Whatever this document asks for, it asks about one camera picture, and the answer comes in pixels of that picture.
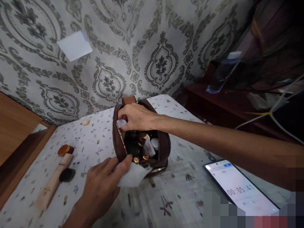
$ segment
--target toiletry bag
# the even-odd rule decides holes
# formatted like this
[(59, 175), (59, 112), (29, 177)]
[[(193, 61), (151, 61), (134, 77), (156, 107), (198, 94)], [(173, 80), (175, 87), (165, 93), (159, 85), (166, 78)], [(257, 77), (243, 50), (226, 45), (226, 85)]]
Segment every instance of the toiletry bag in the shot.
[[(113, 143), (114, 143), (114, 149), (116, 156), (119, 160), (119, 162), (122, 162), (125, 157), (127, 156), (127, 150), (126, 146), (122, 137), (122, 134), (120, 132), (120, 129), (117, 124), (118, 120), (118, 111), (122, 109), (125, 105), (136, 102), (136, 99), (134, 96), (132, 97), (125, 97), (122, 100), (123, 104), (117, 104), (114, 109), (114, 116), (113, 116)], [(155, 109), (152, 107), (152, 105), (146, 100), (139, 100), (139, 105), (143, 105), (146, 109), (155, 112)], [(148, 160), (142, 160), (139, 161), (139, 165), (146, 168), (148, 164), (153, 168), (146, 177), (150, 177), (156, 174), (161, 173), (168, 167), (168, 157), (170, 155), (171, 150), (171, 141), (169, 134), (155, 130), (155, 135), (157, 135), (158, 138), (158, 151), (156, 151), (156, 155), (153, 156), (153, 158), (149, 158)]]

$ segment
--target white tablecloth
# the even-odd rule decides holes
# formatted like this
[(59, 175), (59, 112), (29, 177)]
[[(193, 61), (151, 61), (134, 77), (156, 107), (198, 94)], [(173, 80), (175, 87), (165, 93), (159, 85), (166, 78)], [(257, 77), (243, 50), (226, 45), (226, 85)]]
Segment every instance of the white tablecloth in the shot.
[[(201, 122), (168, 95), (148, 101), (160, 114)], [(88, 169), (115, 156), (113, 111), (100, 111), (58, 127), (1, 210), (0, 227), (62, 226), (83, 192)], [(90, 120), (88, 126), (80, 124), (84, 118)], [(138, 188), (122, 188), (108, 213), (94, 227), (202, 227), (206, 219), (204, 193), (211, 190), (221, 199), (225, 196), (202, 167), (210, 162), (208, 151), (173, 135), (170, 139), (167, 170), (144, 179)], [(58, 186), (47, 211), (39, 217), (33, 203), (59, 164), (62, 157), (57, 156), (57, 151), (63, 144), (75, 148), (70, 168), (76, 170), (76, 175), (70, 183)], [(279, 207), (285, 205), (289, 191), (244, 173)]]

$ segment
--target leather handle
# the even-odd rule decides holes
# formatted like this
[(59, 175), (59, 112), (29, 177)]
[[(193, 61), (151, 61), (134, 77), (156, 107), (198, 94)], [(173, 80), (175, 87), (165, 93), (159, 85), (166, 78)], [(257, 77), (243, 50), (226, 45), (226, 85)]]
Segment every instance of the leather handle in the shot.
[(131, 104), (131, 103), (136, 103), (136, 99), (134, 96), (131, 96), (131, 97), (124, 97), (122, 99), (122, 103), (123, 105), (126, 105), (126, 104)]

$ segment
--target white cable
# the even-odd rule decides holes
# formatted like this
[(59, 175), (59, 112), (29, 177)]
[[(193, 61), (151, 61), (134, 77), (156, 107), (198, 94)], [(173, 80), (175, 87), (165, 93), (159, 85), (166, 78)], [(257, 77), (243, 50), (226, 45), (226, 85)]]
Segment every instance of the white cable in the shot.
[(298, 77), (295, 81), (293, 81), (291, 84), (288, 85), (288, 87), (285, 89), (285, 91), (282, 93), (282, 95), (280, 96), (279, 100), (277, 101), (277, 103), (270, 109), (269, 112), (274, 112), (276, 111), (276, 107), (281, 103), (281, 101), (283, 100), (285, 94), (287, 93), (287, 91), (289, 90), (290, 86), (292, 86), (294, 83), (297, 83), (301, 78), (304, 77), (304, 74), (302, 74), (300, 77)]
[(301, 143), (302, 145), (304, 145), (304, 142), (302, 140), (300, 140), (298, 137), (294, 136), (293, 134), (291, 134), (290, 132), (288, 132), (285, 128), (283, 128), (279, 122), (275, 119), (275, 117), (273, 115), (270, 115), (270, 117), (272, 118), (272, 120), (279, 126), (279, 128), (281, 128), (286, 134), (290, 135), (291, 137), (293, 137), (295, 140), (297, 140), (299, 143)]
[(298, 95), (298, 94), (301, 93), (302, 91), (304, 91), (304, 89), (302, 89), (302, 90), (300, 90), (300, 91), (298, 91), (298, 92), (296, 92), (296, 93), (290, 95), (289, 97), (287, 97), (287, 99), (286, 99), (285, 101), (289, 100), (290, 98), (292, 98), (292, 97), (295, 96), (295, 95)]
[[(301, 75), (300, 77), (298, 77), (295, 81), (293, 81), (291, 84), (288, 85), (288, 87), (285, 89), (285, 91), (284, 91), (284, 92), (282, 93), (282, 95), (280, 96), (280, 98), (279, 98), (279, 100), (277, 101), (277, 103), (275, 103), (275, 105), (271, 108), (271, 110), (270, 110), (269, 112), (272, 112), (272, 113), (273, 113), (274, 111), (277, 110), (276, 107), (281, 103), (281, 101), (283, 100), (285, 94), (286, 94), (287, 91), (289, 90), (290, 86), (292, 86), (293, 84), (297, 83), (297, 82), (298, 82), (301, 78), (303, 78), (303, 77), (304, 77), (304, 74), (302, 74), (302, 75)], [(256, 118), (253, 118), (252, 120), (249, 120), (249, 121), (247, 121), (247, 122), (245, 122), (245, 123), (240, 124), (240, 125), (237, 126), (235, 129), (238, 129), (238, 128), (244, 126), (245, 124), (248, 124), (248, 123), (250, 123), (250, 122), (252, 122), (252, 121), (255, 121), (255, 120), (259, 119), (259, 118), (262, 118), (262, 117), (264, 117), (264, 116), (267, 116), (267, 115), (262, 115), (262, 116), (258, 116), (258, 117), (256, 117)], [(302, 144), (304, 145), (303, 141), (301, 141), (299, 138), (297, 138), (296, 136), (294, 136), (293, 134), (291, 134), (291, 133), (289, 133), (287, 130), (285, 130), (285, 129), (279, 124), (279, 122), (273, 117), (273, 115), (270, 115), (270, 117), (271, 117), (272, 120), (279, 126), (279, 128), (281, 128), (285, 133), (287, 133), (288, 135), (290, 135), (291, 137), (293, 137), (295, 140), (299, 141), (300, 143), (302, 143)]]
[(239, 126), (237, 126), (237, 127), (235, 128), (235, 130), (238, 129), (238, 128), (240, 128), (240, 127), (242, 127), (242, 126), (244, 126), (245, 124), (248, 124), (248, 123), (250, 123), (250, 122), (252, 122), (252, 121), (255, 121), (255, 120), (259, 119), (259, 118), (262, 118), (262, 117), (264, 117), (264, 116), (266, 116), (266, 115), (258, 116), (258, 117), (254, 118), (254, 119), (252, 119), (252, 120), (249, 120), (249, 121), (247, 121), (247, 122), (245, 122), (245, 123), (242, 123), (242, 124), (240, 124)]

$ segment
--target wall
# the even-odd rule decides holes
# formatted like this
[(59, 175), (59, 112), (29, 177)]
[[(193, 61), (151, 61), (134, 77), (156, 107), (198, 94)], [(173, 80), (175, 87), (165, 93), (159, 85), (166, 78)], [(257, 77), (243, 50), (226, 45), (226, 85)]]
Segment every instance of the wall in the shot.
[[(226, 54), (250, 0), (0, 0), (0, 90), (61, 125), (121, 103), (176, 97)], [(56, 42), (82, 29), (93, 52)]]

